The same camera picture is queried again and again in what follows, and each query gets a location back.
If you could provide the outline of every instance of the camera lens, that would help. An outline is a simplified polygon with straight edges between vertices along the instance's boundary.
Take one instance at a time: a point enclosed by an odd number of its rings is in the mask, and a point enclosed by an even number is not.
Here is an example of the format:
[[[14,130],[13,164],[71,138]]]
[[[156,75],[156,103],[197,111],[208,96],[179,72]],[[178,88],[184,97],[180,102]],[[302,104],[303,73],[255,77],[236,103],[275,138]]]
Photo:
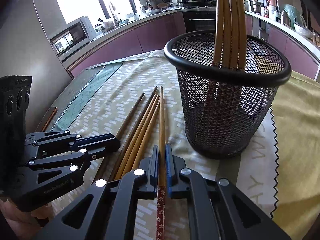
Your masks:
[[[17,109],[19,110],[20,107],[21,107],[21,103],[22,103],[22,100],[23,100],[23,96],[22,96],[22,93],[23,93],[23,90],[21,89],[18,93],[18,96],[17,96]]]
[[[9,96],[8,102],[7,102],[7,114],[12,114],[12,108],[13,108],[13,95]]]
[[[25,101],[25,102],[28,102],[28,100],[29,100],[29,95],[30,95],[30,93],[29,93],[29,90],[27,89],[26,95],[25,95],[25,97],[24,97],[24,101]]]

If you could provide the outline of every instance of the white microwave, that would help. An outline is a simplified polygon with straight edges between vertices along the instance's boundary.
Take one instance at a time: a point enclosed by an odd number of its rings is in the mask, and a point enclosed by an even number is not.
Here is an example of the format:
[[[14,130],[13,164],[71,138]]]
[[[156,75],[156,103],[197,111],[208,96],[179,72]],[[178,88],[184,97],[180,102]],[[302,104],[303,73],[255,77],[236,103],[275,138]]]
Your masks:
[[[89,18],[82,16],[64,26],[63,29],[53,35],[49,41],[60,61],[63,62],[95,37],[96,32]]]

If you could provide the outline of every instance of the faucet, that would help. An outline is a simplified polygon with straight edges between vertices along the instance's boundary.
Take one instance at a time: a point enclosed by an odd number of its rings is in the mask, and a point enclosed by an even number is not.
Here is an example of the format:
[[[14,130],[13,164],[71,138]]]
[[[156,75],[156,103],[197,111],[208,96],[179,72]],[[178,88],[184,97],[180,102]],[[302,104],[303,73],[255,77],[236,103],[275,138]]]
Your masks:
[[[115,28],[118,28],[119,27],[119,23],[122,22],[122,21],[117,21],[116,20],[115,14],[113,13],[116,10],[116,8],[114,7],[114,5],[111,2],[109,2],[109,9],[110,9],[112,17],[113,17],[113,24],[115,25]]]

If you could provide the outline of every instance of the black zigzag trim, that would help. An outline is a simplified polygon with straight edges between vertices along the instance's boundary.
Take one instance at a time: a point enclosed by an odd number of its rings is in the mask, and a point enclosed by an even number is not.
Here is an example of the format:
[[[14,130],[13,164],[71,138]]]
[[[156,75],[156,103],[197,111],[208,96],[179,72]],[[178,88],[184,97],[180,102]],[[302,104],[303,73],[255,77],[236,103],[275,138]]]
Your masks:
[[[277,167],[276,167],[276,169],[275,169],[275,172],[276,172],[276,176],[275,176],[275,182],[276,182],[276,185],[273,187],[274,189],[275,189],[275,191],[276,191],[276,193],[274,194],[274,198],[276,199],[276,202],[274,203],[274,206],[275,206],[275,209],[274,210],[272,210],[271,211],[271,213],[270,213],[270,216],[271,216],[271,219],[273,219],[273,212],[277,209],[277,203],[278,203],[278,198],[276,197],[276,195],[278,194],[278,190],[276,189],[276,187],[277,187],[277,185],[278,185],[278,181],[277,181],[277,177],[279,176],[279,173],[278,173],[278,171],[277,171],[277,169],[279,168],[279,163],[278,163],[278,159],[279,159],[279,155],[278,155],[278,151],[279,151],[279,149],[278,149],[278,147],[277,147],[277,144],[278,144],[278,141],[277,141],[277,139],[276,139],[276,137],[278,136],[277,135],[277,133],[276,133],[276,127],[275,127],[275,120],[273,119],[275,116],[272,114],[272,108],[270,107],[270,114],[271,114],[271,120],[272,120],[272,126],[274,127],[274,129],[273,129],[273,132],[275,133],[275,137],[274,137],[274,139],[275,139],[275,141],[276,141],[276,143],[275,143],[275,148],[276,148],[276,152],[275,152],[275,154],[276,154],[276,156],[277,156],[277,159],[276,159],[276,164],[277,164]]]

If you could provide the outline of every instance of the mesh pen holder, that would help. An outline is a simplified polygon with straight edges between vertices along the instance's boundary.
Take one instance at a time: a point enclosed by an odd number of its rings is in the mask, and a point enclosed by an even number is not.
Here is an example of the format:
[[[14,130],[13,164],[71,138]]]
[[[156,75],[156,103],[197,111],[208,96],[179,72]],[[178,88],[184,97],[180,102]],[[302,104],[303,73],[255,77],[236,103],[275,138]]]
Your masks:
[[[177,68],[189,143],[223,159],[247,147],[291,67],[276,48],[249,35],[244,71],[212,66],[214,39],[212,30],[185,33],[165,45],[164,55]]]

